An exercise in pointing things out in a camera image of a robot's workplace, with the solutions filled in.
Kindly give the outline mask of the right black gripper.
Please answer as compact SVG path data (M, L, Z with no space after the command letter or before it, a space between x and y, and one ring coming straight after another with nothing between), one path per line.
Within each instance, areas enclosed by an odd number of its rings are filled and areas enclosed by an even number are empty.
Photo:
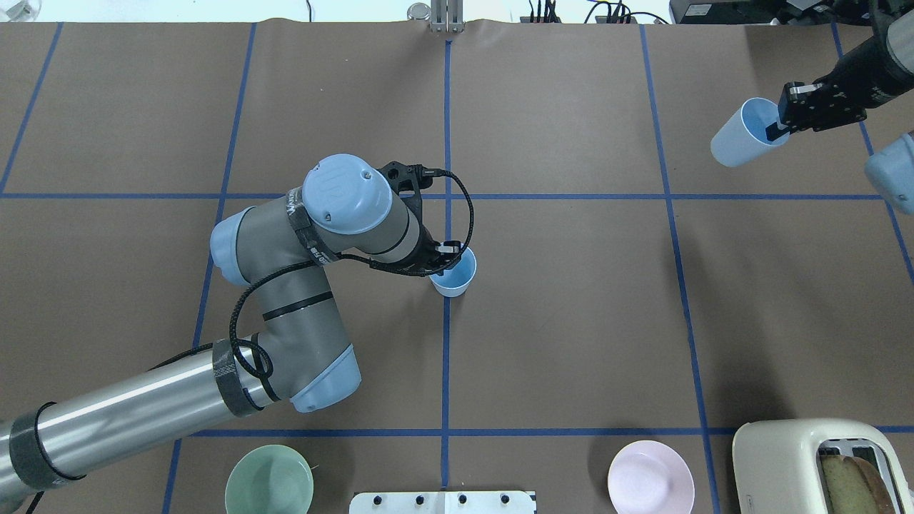
M765 128L768 142L812 129L824 131L862 121L868 109L893 100L893 61L877 38L841 56L811 84L789 81L781 90L779 121Z

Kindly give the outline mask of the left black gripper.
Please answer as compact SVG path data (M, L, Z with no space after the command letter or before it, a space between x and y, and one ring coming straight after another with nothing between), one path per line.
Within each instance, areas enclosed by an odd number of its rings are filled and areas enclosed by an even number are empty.
M431 269L436 261L436 273L453 269L461 261L463 243L436 243L423 224L422 191L430 188L446 170L422 165L405 165L391 161L379 167L393 192L393 203L385 222L393 222L391 242L386 244L376 260L398 271L420 272Z

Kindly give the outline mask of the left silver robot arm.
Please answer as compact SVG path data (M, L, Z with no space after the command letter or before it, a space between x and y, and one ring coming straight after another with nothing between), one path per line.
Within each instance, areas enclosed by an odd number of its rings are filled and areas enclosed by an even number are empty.
M2 425L2 511L90 472L288 400L327 408L361 383L324 268L359 261L425 277L460 263L468 241L435 241L423 189L446 169L353 155L320 160L300 186L215 225L210 256L243 289L226 335L81 397Z

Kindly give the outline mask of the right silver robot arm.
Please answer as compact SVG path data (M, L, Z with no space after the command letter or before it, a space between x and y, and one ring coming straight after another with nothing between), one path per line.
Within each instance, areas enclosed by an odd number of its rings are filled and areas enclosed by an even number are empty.
M846 49L829 72L809 84L788 81L763 124L764 142L799 131L827 131L868 120L912 97L912 2L866 1L870 36ZM912 215L912 130L868 157L864 174L895 211Z

